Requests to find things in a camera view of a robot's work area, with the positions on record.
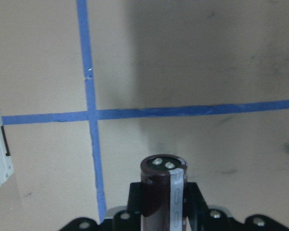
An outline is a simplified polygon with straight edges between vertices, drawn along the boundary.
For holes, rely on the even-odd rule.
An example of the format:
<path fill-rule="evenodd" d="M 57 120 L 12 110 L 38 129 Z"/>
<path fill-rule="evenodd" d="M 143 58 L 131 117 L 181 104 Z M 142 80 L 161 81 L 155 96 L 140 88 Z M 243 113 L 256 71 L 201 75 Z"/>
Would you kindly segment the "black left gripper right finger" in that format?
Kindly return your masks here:
<path fill-rule="evenodd" d="M 186 187 L 186 214 L 193 231 L 232 231 L 227 214 L 219 207 L 208 206 L 197 183 Z"/>

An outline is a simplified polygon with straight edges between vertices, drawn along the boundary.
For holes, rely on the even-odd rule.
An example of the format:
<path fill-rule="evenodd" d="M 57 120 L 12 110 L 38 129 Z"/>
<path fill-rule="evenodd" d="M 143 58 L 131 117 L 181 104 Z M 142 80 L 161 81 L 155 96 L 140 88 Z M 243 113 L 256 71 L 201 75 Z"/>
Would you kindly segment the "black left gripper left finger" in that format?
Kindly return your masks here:
<path fill-rule="evenodd" d="M 112 220 L 113 231 L 142 231 L 141 183 L 133 182 L 129 186 L 126 208 L 118 211 Z"/>

